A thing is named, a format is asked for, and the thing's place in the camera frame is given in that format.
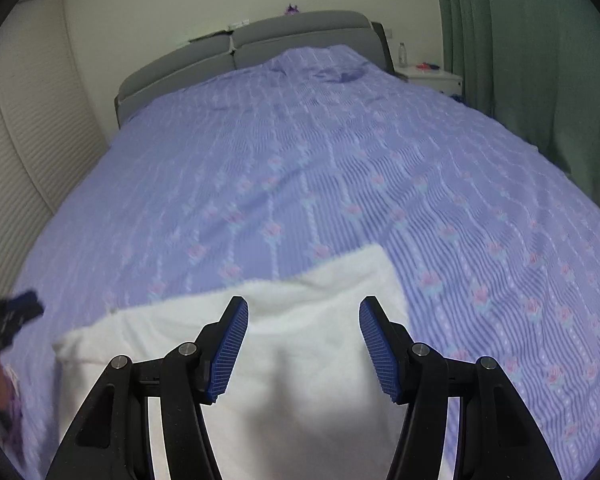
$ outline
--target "silver screw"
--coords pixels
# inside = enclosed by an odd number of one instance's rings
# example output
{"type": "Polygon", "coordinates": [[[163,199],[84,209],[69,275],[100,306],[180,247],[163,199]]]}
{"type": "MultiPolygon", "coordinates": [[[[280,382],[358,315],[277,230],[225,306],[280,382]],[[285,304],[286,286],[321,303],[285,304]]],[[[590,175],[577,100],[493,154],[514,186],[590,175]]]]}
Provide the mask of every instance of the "silver screw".
{"type": "Polygon", "coordinates": [[[414,354],[419,355],[420,357],[424,357],[425,355],[429,354],[429,347],[424,343],[416,343],[411,347],[411,350],[413,350],[414,354]]]}
{"type": "Polygon", "coordinates": [[[195,343],[182,343],[178,347],[178,352],[180,352],[181,355],[195,354],[196,350],[198,350],[198,347],[195,343]]]}
{"type": "Polygon", "coordinates": [[[495,370],[498,366],[498,362],[493,357],[481,357],[480,364],[487,368],[487,370],[495,370]]]}
{"type": "Polygon", "coordinates": [[[120,370],[120,368],[124,368],[128,362],[129,362],[129,359],[127,359],[125,356],[116,355],[111,360],[111,366],[113,366],[116,370],[120,370]]]}

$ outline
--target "green curtain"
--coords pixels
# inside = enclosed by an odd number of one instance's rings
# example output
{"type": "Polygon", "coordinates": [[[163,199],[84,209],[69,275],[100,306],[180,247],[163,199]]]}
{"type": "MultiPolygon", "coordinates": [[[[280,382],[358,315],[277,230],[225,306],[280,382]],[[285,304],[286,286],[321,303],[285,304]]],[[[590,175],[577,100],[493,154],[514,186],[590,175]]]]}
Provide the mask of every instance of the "green curtain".
{"type": "Polygon", "coordinates": [[[600,207],[600,14],[589,0],[440,0],[467,105],[536,145],[600,207]]]}

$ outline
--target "blue gripper pad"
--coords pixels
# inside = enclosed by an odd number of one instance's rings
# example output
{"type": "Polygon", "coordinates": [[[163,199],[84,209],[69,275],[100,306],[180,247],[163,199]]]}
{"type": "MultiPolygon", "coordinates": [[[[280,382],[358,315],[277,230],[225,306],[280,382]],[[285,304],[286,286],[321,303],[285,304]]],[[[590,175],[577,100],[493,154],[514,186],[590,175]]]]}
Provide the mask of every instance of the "blue gripper pad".
{"type": "Polygon", "coordinates": [[[398,380],[398,360],[392,352],[368,300],[360,303],[360,330],[365,338],[366,349],[373,361],[382,391],[391,397],[392,402],[396,402],[401,393],[398,380]]]}
{"type": "Polygon", "coordinates": [[[209,386],[206,389],[206,395],[211,402],[216,402],[218,395],[224,394],[226,391],[244,334],[247,332],[248,322],[249,308],[247,302],[242,300],[224,332],[218,352],[211,362],[209,386]]]}

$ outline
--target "purple bedspread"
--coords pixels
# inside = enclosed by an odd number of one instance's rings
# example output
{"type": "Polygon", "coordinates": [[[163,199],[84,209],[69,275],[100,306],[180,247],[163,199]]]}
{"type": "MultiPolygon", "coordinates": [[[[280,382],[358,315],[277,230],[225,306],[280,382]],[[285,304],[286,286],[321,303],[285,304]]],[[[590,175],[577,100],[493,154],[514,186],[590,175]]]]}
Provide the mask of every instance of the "purple bedspread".
{"type": "Polygon", "coordinates": [[[495,121],[344,46],[156,99],[62,205],[16,286],[46,313],[5,358],[24,391],[28,478],[58,444],[51,343],[64,332],[369,242],[397,269],[414,338],[495,356],[564,479],[583,478],[600,457],[600,211],[495,121]]]}

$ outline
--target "white nightstand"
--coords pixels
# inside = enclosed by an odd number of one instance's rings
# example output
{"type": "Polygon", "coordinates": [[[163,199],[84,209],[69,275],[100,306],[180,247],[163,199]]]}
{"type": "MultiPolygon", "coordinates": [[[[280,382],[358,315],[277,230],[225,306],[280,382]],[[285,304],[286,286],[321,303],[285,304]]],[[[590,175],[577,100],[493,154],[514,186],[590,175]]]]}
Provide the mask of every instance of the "white nightstand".
{"type": "Polygon", "coordinates": [[[444,95],[462,95],[462,77],[444,70],[421,70],[414,66],[395,67],[395,75],[415,85],[428,86],[444,95]]]}

